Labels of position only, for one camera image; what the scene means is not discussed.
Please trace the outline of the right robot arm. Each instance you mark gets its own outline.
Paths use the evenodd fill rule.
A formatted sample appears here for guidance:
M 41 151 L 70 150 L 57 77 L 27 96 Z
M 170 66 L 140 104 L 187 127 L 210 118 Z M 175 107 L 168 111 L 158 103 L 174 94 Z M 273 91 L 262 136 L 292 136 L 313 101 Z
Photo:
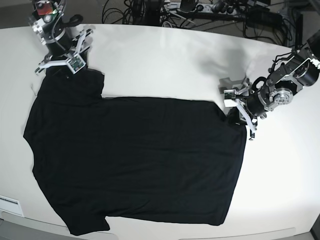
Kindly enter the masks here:
M 29 25 L 41 44 L 48 49 L 35 73 L 38 75 L 51 67 L 67 67 L 72 74 L 76 74 L 86 67 L 84 55 L 91 46 L 87 37 L 93 30 L 82 29 L 76 36 L 72 33 L 72 28 L 82 23 L 83 16 L 75 14 L 68 22 L 64 22 L 65 0 L 33 0 L 31 3 L 33 12 L 29 17 Z

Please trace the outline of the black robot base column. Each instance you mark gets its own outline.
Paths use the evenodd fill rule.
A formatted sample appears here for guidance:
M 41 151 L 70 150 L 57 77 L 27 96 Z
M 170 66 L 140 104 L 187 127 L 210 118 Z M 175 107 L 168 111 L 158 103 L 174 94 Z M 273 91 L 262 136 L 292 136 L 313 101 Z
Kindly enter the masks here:
M 164 0 L 133 0 L 132 24 L 159 27 Z

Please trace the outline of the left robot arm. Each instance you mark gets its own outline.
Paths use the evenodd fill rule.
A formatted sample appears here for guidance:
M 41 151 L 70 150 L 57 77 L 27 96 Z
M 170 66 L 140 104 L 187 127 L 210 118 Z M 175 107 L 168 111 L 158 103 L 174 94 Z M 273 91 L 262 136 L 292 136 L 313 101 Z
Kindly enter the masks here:
M 245 78 L 239 85 L 223 91 L 227 118 L 250 129 L 250 139 L 255 138 L 258 119 L 268 112 L 288 105 L 304 87 L 315 84 L 320 75 L 320 33 L 312 35 L 300 49 L 280 54 L 273 60 L 267 77 L 254 82 Z

